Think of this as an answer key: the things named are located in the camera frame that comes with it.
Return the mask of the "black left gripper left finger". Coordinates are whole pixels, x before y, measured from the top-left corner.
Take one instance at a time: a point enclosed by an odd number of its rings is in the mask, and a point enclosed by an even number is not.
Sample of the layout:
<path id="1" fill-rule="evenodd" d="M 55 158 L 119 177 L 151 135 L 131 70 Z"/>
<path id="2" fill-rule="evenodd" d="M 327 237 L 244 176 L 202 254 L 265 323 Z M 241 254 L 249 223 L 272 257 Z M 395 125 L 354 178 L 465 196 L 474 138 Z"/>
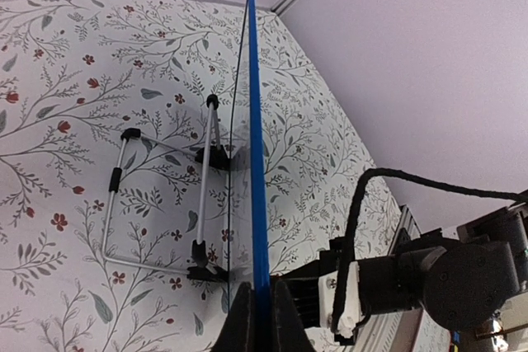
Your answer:
<path id="1" fill-rule="evenodd" d="M 239 285 L 228 316 L 211 351 L 254 351 L 254 290 L 250 283 L 243 282 Z"/>

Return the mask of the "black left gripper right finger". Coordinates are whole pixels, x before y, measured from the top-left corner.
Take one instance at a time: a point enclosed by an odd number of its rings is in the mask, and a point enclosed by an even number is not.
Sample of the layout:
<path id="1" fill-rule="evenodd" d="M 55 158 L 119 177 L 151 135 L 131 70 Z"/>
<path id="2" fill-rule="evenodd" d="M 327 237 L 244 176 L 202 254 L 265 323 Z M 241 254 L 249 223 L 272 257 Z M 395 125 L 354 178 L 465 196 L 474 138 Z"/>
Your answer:
<path id="1" fill-rule="evenodd" d="M 271 288 L 271 351 L 314 351 L 287 283 L 281 279 L 275 280 Z"/>

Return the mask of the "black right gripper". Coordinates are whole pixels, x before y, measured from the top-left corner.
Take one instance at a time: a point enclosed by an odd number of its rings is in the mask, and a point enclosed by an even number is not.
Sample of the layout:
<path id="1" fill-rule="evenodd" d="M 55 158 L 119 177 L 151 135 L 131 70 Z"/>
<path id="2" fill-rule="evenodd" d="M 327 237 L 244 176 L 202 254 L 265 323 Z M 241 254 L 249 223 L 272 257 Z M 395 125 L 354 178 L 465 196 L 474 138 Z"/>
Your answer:
<path id="1" fill-rule="evenodd" d="M 441 327 L 465 331 L 483 324 L 504 303 L 527 290 L 527 206 L 514 204 L 458 227 L 402 245 L 393 259 L 360 260 L 360 293 L 374 307 L 375 280 L 395 269 L 408 306 L 423 308 Z"/>

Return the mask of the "blue-framed whiteboard with writing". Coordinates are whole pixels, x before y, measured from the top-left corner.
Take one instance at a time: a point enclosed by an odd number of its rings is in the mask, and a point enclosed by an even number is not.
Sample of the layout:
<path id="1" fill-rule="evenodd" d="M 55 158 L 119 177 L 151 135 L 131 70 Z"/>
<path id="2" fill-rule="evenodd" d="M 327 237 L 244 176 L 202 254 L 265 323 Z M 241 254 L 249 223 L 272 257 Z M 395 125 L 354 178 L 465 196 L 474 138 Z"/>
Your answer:
<path id="1" fill-rule="evenodd" d="M 229 132 L 229 311 L 239 285 L 250 283 L 254 290 L 254 351 L 267 351 L 271 276 L 256 0 L 246 0 L 244 7 Z"/>

